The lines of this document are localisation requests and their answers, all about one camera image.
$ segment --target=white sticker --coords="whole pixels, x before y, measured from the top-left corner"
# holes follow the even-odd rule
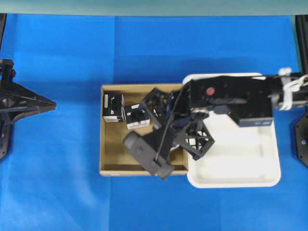
[[[105,108],[108,107],[108,95],[105,94]]]
[[[135,108],[138,108],[138,107],[139,107],[139,104],[132,105],[132,106],[131,106],[131,109],[135,109]]]

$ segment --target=white tray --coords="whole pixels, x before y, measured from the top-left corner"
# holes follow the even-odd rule
[[[187,178],[193,186],[269,187],[279,182],[281,170],[274,122],[266,127],[240,128],[227,115],[214,113],[204,122],[215,143],[198,161],[189,155]]]

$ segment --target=blue surface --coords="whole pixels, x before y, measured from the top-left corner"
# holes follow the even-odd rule
[[[58,106],[14,127],[0,163],[0,230],[308,230],[308,169],[291,145],[300,109],[275,112],[282,179],[271,188],[99,175],[101,84],[297,71],[289,17],[9,15],[2,46],[15,82]]]

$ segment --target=black metal frame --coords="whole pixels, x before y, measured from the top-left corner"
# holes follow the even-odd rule
[[[12,124],[56,107],[55,102],[13,83],[13,65],[12,60],[0,60],[0,159],[7,154]]]

